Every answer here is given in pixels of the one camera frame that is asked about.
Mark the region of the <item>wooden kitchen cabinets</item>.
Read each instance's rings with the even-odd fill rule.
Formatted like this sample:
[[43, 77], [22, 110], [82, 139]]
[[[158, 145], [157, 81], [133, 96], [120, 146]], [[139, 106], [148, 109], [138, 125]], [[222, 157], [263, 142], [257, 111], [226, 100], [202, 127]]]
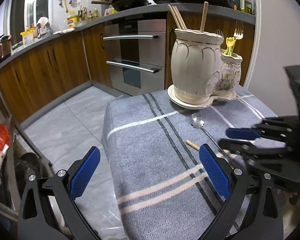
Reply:
[[[151, 14], [151, 19], [166, 20], [165, 89], [172, 84], [176, 24], [170, 13]], [[1, 68], [0, 88], [18, 122], [88, 81], [113, 88], [102, 39], [106, 25], [101, 23], [45, 42]]]

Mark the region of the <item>yellow green tulip utensil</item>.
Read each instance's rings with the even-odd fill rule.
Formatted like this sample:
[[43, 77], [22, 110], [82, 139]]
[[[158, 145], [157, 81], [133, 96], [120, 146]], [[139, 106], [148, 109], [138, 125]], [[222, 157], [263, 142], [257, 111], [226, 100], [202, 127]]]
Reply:
[[225, 50], [225, 52], [224, 52], [224, 55], [229, 55], [229, 56], [231, 56], [231, 55], [232, 55], [232, 51], [233, 51], [233, 47], [234, 47], [234, 41], [232, 41], [232, 42], [227, 42], [227, 43], [226, 43], [226, 46], [227, 46], [227, 48], [226, 48], [226, 50]]

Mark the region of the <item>blue striped tablecloth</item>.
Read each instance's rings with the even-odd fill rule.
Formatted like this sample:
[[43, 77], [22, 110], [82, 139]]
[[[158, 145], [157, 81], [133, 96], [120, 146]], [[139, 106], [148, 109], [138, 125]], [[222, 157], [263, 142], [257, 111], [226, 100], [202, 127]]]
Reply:
[[224, 203], [198, 152], [186, 144], [215, 143], [228, 128], [250, 127], [270, 110], [243, 87], [231, 101], [192, 112], [174, 104], [165, 90], [113, 100], [106, 106], [102, 144], [129, 239], [198, 239]]

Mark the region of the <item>wooden chopstick in holder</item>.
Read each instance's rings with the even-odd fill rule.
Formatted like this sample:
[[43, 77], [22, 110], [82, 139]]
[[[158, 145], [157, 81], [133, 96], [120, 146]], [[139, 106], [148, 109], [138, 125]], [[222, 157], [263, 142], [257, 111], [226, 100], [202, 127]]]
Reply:
[[208, 8], [209, 8], [209, 3], [204, 2], [203, 12], [202, 12], [202, 20], [200, 23], [200, 32], [201, 33], [204, 31], [204, 28], [205, 28]]

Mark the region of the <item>silver flower spoon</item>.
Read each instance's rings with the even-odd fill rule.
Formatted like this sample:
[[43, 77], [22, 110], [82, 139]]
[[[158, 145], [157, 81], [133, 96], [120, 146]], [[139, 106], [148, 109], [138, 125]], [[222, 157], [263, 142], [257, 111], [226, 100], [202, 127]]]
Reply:
[[228, 161], [228, 163], [232, 169], [236, 168], [235, 164], [230, 159], [230, 157], [226, 154], [226, 152], [223, 149], [221, 149], [221, 147], [218, 145], [218, 143], [215, 141], [215, 139], [212, 137], [212, 135], [203, 127], [204, 120], [202, 119], [201, 115], [193, 113], [191, 115], [190, 123], [194, 128], [200, 128], [211, 139], [211, 141], [217, 146], [217, 148], [221, 152], [222, 156]]

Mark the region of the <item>stainless steel oven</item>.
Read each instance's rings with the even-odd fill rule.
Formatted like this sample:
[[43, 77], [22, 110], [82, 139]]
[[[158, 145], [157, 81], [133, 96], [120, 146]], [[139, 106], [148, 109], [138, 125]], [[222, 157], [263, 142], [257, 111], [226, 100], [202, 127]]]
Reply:
[[127, 19], [104, 27], [114, 89], [134, 96], [165, 87], [166, 20]]

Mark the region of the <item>grey kitchen countertop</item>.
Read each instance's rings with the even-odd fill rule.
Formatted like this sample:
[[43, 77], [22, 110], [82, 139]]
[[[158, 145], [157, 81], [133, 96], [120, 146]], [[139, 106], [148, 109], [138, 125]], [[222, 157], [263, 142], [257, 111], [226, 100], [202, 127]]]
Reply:
[[[202, 4], [174, 3], [174, 5], [178, 8], [178, 10], [181, 13], [200, 14], [203, 10]], [[145, 16], [145, 15], [149, 15], [149, 14], [159, 14], [162, 12], [169, 12], [168, 5], [166, 3], [128, 9], [128, 10], [124, 10], [121, 12], [117, 12], [115, 14], [111, 14], [109, 16], [98, 17], [98, 18], [93, 18], [92, 20], [84, 21], [79, 27], [75, 28], [75, 31], [83, 31], [84, 29], [90, 28], [94, 25], [106, 23], [106, 22], [116, 20], [116, 19], [127, 20], [129, 18], [136, 18], [138, 16]], [[254, 16], [254, 15], [247, 14], [245, 12], [241, 12], [241, 11], [230, 9], [230, 8], [219, 7], [216, 5], [209, 6], [207, 15], [242, 21], [244, 23], [251, 24], [251, 25], [256, 24], [256, 16]], [[34, 43], [32, 43], [29, 46], [22, 47], [20, 50], [13, 53], [10, 57], [8, 57], [4, 61], [2, 61], [2, 63], [0, 63], [0, 70], [1, 70], [1, 68], [5, 67], [8, 63], [10, 63], [13, 59], [19, 57], [23, 53], [25, 53], [33, 48], [36, 48], [37, 46], [44, 44], [45, 42], [52, 41], [55, 38], [59, 38], [62, 36], [64, 36], [64, 33], [52, 34], [48, 37], [37, 39]]]

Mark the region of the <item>metal storage rack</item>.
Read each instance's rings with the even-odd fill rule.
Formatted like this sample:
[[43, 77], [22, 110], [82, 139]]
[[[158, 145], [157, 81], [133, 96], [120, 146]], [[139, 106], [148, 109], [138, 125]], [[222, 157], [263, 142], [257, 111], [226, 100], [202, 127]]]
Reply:
[[[34, 143], [30, 140], [30, 138], [26, 135], [24, 130], [22, 129], [21, 125], [17, 120], [15, 119], [14, 115], [11, 113], [5, 98], [2, 94], [1, 88], [0, 88], [0, 102], [3, 105], [5, 112], [7, 114], [7, 121], [9, 126], [9, 130], [11, 132], [11, 138], [14, 138], [14, 131], [17, 131], [21, 137], [25, 140], [25, 142], [30, 146], [30, 148], [34, 151], [34, 154], [37, 155], [37, 157], [40, 160], [40, 163], [42, 164], [46, 174], [48, 176], [53, 175], [53, 169], [52, 164], [49, 159], [47, 159], [40, 150], [34, 145]], [[16, 222], [18, 219], [18, 212], [19, 207], [21, 203], [21, 198], [17, 186], [17, 179], [15, 176], [15, 168], [14, 168], [14, 150], [13, 150], [13, 143], [11, 143], [10, 147], [7, 150], [6, 154], [6, 164], [4, 166], [5, 171], [5, 178], [6, 178], [6, 188], [8, 189], [8, 192], [10, 194], [11, 199], [11, 207], [7, 207], [6, 205], [2, 204], [0, 202], [0, 215], [3, 217]]]

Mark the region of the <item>yellow oil bottle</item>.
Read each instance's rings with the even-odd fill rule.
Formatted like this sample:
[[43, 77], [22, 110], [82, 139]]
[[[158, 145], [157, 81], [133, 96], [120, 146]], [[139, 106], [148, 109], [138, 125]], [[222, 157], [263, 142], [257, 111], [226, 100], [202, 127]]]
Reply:
[[78, 15], [75, 10], [69, 10], [69, 16], [67, 17], [68, 28], [75, 28], [78, 21]]

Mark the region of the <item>black frying pan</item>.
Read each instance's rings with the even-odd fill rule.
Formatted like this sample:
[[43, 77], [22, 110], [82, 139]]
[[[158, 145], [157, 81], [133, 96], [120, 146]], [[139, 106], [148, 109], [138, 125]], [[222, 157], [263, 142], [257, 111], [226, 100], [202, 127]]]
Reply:
[[124, 11], [149, 5], [147, 0], [111, 0], [106, 1], [91, 1], [91, 4], [111, 5], [116, 11]]

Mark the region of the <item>gold metal fork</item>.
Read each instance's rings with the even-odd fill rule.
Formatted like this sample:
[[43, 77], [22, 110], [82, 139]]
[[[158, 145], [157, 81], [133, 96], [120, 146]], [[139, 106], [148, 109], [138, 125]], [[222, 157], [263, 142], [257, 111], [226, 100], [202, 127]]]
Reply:
[[235, 31], [234, 31], [234, 44], [231, 48], [231, 52], [234, 51], [235, 44], [238, 40], [241, 40], [243, 38], [244, 33], [244, 24], [242, 21], [236, 21]]

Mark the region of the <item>cream ceramic utensil holder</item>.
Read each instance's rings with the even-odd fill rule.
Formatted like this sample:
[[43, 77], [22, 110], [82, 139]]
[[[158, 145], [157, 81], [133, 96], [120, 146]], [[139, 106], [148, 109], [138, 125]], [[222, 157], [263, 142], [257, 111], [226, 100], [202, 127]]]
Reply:
[[175, 29], [171, 54], [172, 85], [167, 94], [185, 109], [204, 109], [215, 100], [234, 100], [243, 58], [226, 54], [219, 34]]

